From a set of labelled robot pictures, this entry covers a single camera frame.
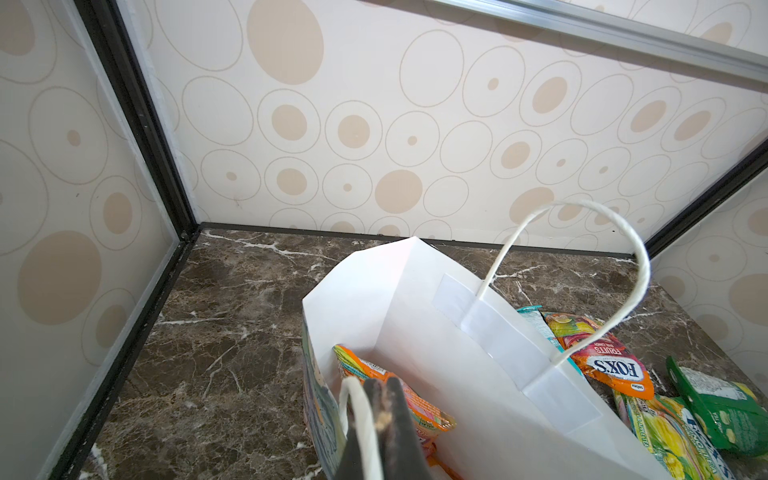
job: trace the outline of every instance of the green candy packet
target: green candy packet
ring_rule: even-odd
[[[746,385],[678,366],[671,356],[667,371],[716,448],[752,457],[768,453],[768,412]]]

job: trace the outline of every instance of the silver metal frame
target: silver metal frame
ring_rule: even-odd
[[[558,0],[430,1],[768,82],[768,57]]]

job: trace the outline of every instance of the orange candy packet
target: orange candy packet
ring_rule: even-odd
[[[360,380],[360,383],[369,378],[385,382],[389,377],[396,377],[395,374],[387,372],[380,366],[360,359],[352,350],[344,346],[334,346],[333,352],[339,360],[339,371],[342,377],[355,376]],[[400,380],[402,392],[405,394],[408,408],[411,411],[416,435],[419,437],[425,456],[427,456],[433,452],[433,450],[430,452],[429,449],[430,442],[440,433],[453,430],[456,427],[456,420],[418,396],[402,379],[398,378],[398,380]]]
[[[571,313],[541,312],[544,320],[564,349],[595,332],[600,325],[588,316]],[[579,369],[625,395],[651,400],[654,384],[645,366],[612,334],[571,355]]]

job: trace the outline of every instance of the bag handle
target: bag handle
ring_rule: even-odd
[[[502,264],[502,260],[507,255],[507,252],[512,247],[512,244],[518,239],[523,229],[525,229],[525,227],[538,215],[558,205],[577,205],[579,207],[585,207],[589,210],[593,210],[599,214],[605,215],[611,222],[613,222],[613,224],[616,225],[616,227],[618,227],[618,229],[627,236],[630,243],[632,243],[635,257],[637,258],[637,280],[635,281],[634,288],[632,289],[629,297],[626,301],[624,301],[624,305],[622,305],[621,308],[619,308],[619,310],[614,313],[614,315],[607,322],[603,324],[603,326],[597,329],[595,333],[553,358],[551,365],[552,368],[561,365],[563,362],[565,362],[565,360],[568,359],[568,357],[577,351],[598,341],[606,333],[608,333],[608,330],[621,323],[624,318],[629,315],[632,310],[634,310],[634,307],[636,307],[638,303],[640,303],[640,301],[643,299],[646,291],[648,290],[648,283],[650,282],[650,260],[648,259],[648,252],[645,250],[645,245],[643,245],[643,240],[640,238],[640,235],[634,231],[634,228],[632,228],[629,222],[627,222],[621,215],[617,214],[610,208],[591,200],[570,200],[567,202],[557,201],[535,209],[522,221],[520,225],[518,225],[518,228],[502,247],[502,251],[498,253],[496,260],[493,262],[491,269],[488,271],[488,275],[485,276],[485,280],[483,280],[482,284],[480,285],[480,288],[477,292],[478,300],[482,298],[482,296],[490,287],[491,283],[493,283],[498,267]]]
[[[352,400],[352,411],[355,414],[357,442],[360,446],[363,480],[384,480],[382,459],[379,455],[379,437],[373,422],[373,410],[368,401],[366,391],[360,381],[354,376],[348,376],[341,382],[339,394],[339,423],[346,437],[349,430],[349,420],[346,418],[347,400]]]

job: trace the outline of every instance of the black metal frame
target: black metal frame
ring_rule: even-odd
[[[115,0],[74,0],[107,73],[152,180],[170,217],[179,244],[147,299],[125,343],[83,413],[77,428],[48,476],[74,480],[80,474],[128,373],[147,341],[200,232],[181,176],[174,163],[152,97]]]
[[[192,206],[115,0],[74,0],[152,180],[182,241],[197,229]]]
[[[250,230],[271,233],[298,233],[327,236],[317,230],[293,230],[272,227],[255,227],[230,223],[198,224],[181,176],[173,160],[173,154],[163,132],[152,97],[144,81],[141,66],[123,23],[116,0],[74,0],[88,34],[120,101],[125,117],[147,164],[163,204],[174,225],[180,243],[174,251],[161,278],[152,290],[147,303],[110,366],[103,383],[99,386],[90,405],[81,417],[69,443],[49,475],[49,480],[72,480],[79,476],[80,468],[90,453],[101,427],[118,397],[118,393],[130,373],[149,333],[154,326],[165,300],[193,249],[194,242],[203,228]],[[680,235],[688,231],[708,213],[717,208],[729,196],[738,191],[768,167],[768,141],[761,144],[744,160],[723,175],[712,187],[701,194],[691,205],[662,227],[646,248],[651,257],[658,255]],[[397,240],[397,237],[365,235],[357,233],[333,233],[335,237],[359,240]],[[472,243],[445,240],[425,240],[433,245],[457,247],[499,248],[494,243]],[[542,247],[512,247],[513,250],[545,253],[569,253],[577,255],[631,258],[627,253],[592,252]]]
[[[703,218],[766,168],[768,168],[768,140],[727,171],[696,200],[692,201],[675,218],[667,222],[648,239],[645,243],[645,249],[648,250],[650,258],[654,258],[684,233],[695,227]]]
[[[190,241],[179,243],[168,265],[166,265],[160,280],[152,290],[144,308],[136,320],[125,343],[120,348],[114,363],[110,365],[104,381],[96,391],[94,398],[83,413],[77,428],[72,432],[69,442],[59,456],[58,462],[48,476],[49,480],[75,480],[80,475],[85,459],[91,452],[91,446],[96,441],[101,427],[107,421],[114,402],[133,369],[149,333],[160,314],[168,294],[174,287],[187,258],[194,247],[199,230],[193,234]]]

